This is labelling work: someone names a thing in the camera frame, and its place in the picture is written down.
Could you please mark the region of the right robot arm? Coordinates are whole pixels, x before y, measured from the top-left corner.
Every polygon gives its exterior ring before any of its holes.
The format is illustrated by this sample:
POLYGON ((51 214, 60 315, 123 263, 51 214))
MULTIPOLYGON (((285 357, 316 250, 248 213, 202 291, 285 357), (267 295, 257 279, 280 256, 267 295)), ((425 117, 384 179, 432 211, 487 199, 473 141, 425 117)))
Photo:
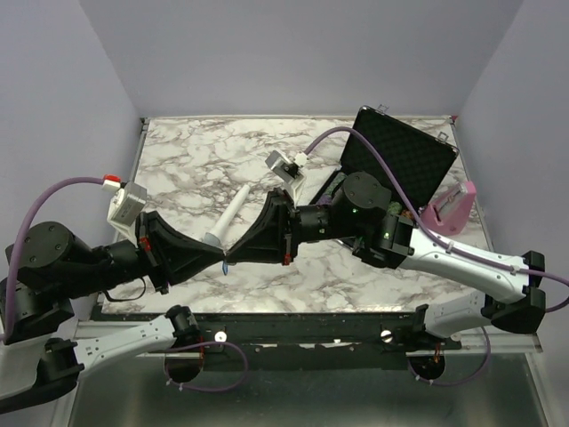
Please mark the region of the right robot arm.
POLYGON ((390 202, 390 190, 363 172, 345 178, 327 205, 295 206, 284 191, 274 189, 226 260, 288 265, 302 243, 351 238, 352 254, 374 268, 425 272, 471 288, 463 297, 416 309, 408 329, 415 346, 427 349, 439 339, 484 326, 512 334, 537 332, 546 315, 546 295, 539 288, 541 254, 507 256, 440 238, 389 213, 390 202))

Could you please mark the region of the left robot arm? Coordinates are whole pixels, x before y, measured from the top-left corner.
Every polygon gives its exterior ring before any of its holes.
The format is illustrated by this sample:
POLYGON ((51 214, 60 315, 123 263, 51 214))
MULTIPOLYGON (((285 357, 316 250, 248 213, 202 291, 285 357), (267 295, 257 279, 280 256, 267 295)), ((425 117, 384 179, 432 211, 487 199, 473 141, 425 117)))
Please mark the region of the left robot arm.
POLYGON ((16 284, 1 283, 1 411, 56 400, 80 379, 120 359, 145 352, 190 350, 199 327, 190 308, 174 306, 149 322, 102 338, 55 337, 73 318, 72 301, 148 278, 161 294, 221 262, 222 249, 187 237, 157 212, 141 213, 133 240, 91 248, 58 222, 42 222, 24 236, 22 250, 6 249, 16 284))

